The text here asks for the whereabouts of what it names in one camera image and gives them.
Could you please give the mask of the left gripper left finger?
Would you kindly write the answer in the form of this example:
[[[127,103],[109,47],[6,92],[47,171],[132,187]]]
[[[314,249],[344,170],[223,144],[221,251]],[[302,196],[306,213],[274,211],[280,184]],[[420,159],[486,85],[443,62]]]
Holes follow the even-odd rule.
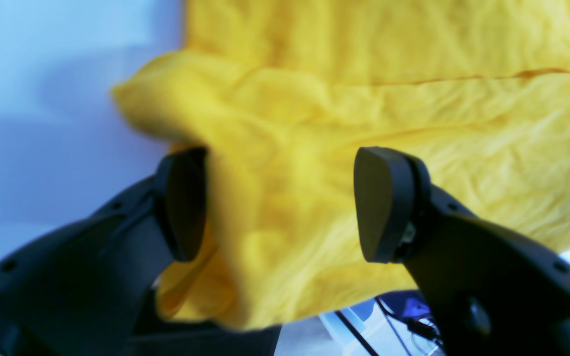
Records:
[[[89,217],[1,259],[0,356],[117,355],[159,275],[199,253],[206,156],[165,156]]]

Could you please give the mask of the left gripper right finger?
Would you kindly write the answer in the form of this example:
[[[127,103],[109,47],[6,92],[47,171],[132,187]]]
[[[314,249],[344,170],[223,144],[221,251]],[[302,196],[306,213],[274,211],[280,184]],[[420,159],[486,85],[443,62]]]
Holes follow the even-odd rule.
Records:
[[[570,356],[570,264],[475,216],[415,156],[359,148],[354,196],[364,259],[401,264],[448,356]]]

